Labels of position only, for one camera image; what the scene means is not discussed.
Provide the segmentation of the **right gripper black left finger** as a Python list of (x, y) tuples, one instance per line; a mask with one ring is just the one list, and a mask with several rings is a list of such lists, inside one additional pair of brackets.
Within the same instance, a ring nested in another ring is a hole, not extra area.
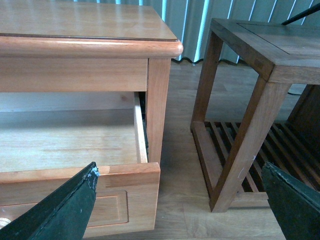
[(81, 240), (95, 201), (97, 164), (91, 162), (70, 180), (0, 230), (2, 240)]

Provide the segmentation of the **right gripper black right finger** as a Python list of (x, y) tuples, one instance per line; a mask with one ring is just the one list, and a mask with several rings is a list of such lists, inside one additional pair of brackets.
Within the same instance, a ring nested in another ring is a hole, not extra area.
[(287, 240), (320, 238), (320, 193), (270, 162), (262, 168), (269, 206)]

